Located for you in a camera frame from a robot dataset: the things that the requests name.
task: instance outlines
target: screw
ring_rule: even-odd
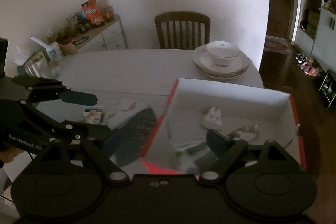
[[[216,172],[207,171],[202,174],[202,177],[206,180],[216,180],[219,178],[219,175]]]
[[[110,174],[110,179],[112,180],[124,180],[126,178],[126,174],[124,172],[113,172]]]
[[[151,182],[151,186],[153,186],[153,187],[158,187],[159,185],[160,185],[160,183],[158,183],[156,181]]]
[[[161,185],[168,185],[168,184],[169,184],[169,180],[166,180],[166,179],[161,180],[161,181],[160,181],[160,184],[161,184]]]

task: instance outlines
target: pink shoe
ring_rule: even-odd
[[[301,66],[300,66],[301,69],[308,69],[308,68],[310,68],[310,67],[311,67],[311,63],[308,62],[308,61],[304,62],[304,63],[301,64]]]
[[[318,76],[319,74],[319,70],[314,67],[309,67],[307,69],[304,69],[303,72],[310,76]]]

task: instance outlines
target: orange snack bag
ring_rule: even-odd
[[[92,25],[100,25],[104,22],[103,16],[95,0],[88,0],[81,5],[82,9]]]

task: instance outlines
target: cabinet drawer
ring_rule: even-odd
[[[336,40],[335,39],[328,43],[328,47],[325,52],[325,56],[324,56],[321,66],[325,71],[327,69],[336,70]]]
[[[108,51],[113,50],[125,50],[126,45],[124,41],[124,37],[122,34],[118,35],[117,37],[114,37],[112,39],[109,39],[108,41],[105,39],[105,44]]]
[[[106,46],[101,34],[91,39],[86,45],[78,50],[78,53],[106,51]]]
[[[335,18],[336,16],[333,15],[331,12],[323,8],[321,9],[320,22],[312,54],[322,66],[322,68],[322,61],[327,51],[328,44],[330,41],[335,40],[335,31],[332,30]]]
[[[116,23],[111,25],[108,29],[106,29],[102,32],[102,35],[103,35],[105,40],[109,39],[109,38],[112,38],[112,37],[115,37],[119,34],[121,34],[121,27],[120,27],[120,22],[119,21],[117,21]]]

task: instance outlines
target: white bowl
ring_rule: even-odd
[[[235,57],[241,53],[236,45],[226,41],[214,41],[207,44],[207,51],[219,58]]]

